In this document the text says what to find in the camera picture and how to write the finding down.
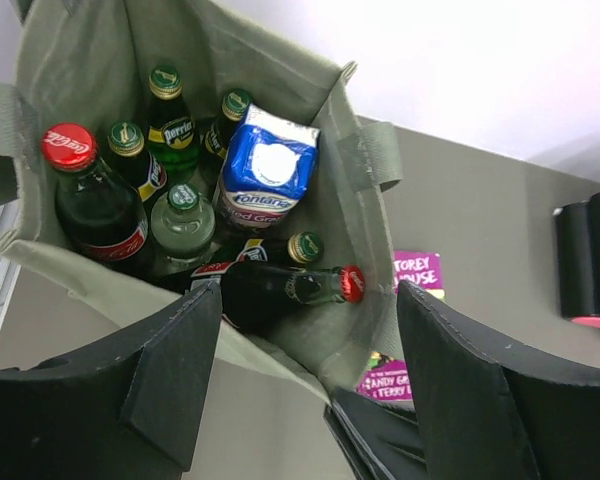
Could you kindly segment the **blue juice carton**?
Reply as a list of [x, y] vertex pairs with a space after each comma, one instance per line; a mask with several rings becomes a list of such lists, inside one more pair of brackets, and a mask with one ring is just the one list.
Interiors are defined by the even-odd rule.
[[233, 229], [280, 223], [303, 199], [318, 158], [320, 130], [252, 104], [229, 145], [215, 206]]

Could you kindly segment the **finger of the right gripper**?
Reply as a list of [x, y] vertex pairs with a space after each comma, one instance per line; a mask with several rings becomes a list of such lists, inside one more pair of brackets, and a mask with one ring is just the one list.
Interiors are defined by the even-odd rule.
[[338, 387], [323, 418], [357, 479], [429, 478], [413, 410]]

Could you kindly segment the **green canvas bag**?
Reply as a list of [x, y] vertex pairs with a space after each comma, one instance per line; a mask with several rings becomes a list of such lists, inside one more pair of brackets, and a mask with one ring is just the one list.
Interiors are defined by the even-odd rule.
[[0, 254], [65, 288], [118, 326], [154, 313], [175, 294], [75, 253], [56, 219], [55, 181], [39, 142], [69, 121], [98, 132], [139, 113], [157, 64], [182, 74], [197, 115], [231, 86], [283, 118], [317, 127], [319, 159], [305, 198], [283, 221], [324, 241], [324, 266], [353, 263], [367, 290], [354, 306], [279, 317], [270, 333], [221, 328], [217, 356], [291, 380], [320, 399], [354, 388], [371, 354], [400, 356], [393, 248], [382, 194], [402, 177], [395, 129], [361, 124], [339, 66], [212, 1], [17, 1], [22, 37], [13, 84], [0, 84], [0, 205], [20, 203]]

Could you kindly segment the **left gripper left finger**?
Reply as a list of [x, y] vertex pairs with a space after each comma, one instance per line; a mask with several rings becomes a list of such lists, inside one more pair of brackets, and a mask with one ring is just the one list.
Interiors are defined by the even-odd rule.
[[221, 326], [218, 284], [79, 349], [0, 370], [0, 479], [178, 479]]

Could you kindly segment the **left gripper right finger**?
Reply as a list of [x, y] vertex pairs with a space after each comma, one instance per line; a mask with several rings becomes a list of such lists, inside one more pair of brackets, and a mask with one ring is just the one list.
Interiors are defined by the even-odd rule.
[[432, 479], [600, 479], [600, 368], [400, 283], [398, 327]]

